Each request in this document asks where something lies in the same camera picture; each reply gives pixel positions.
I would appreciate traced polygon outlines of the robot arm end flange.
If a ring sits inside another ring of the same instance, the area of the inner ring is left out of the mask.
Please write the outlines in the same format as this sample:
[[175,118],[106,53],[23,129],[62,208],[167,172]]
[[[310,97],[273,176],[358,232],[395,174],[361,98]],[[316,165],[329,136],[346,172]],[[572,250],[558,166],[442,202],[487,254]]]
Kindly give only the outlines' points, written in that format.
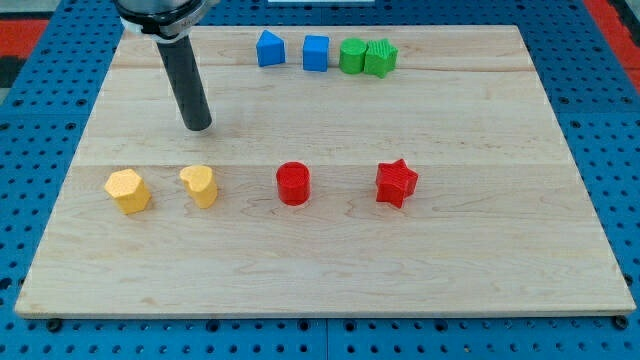
[[211,0],[114,0],[124,28],[157,41],[184,37],[218,1]]

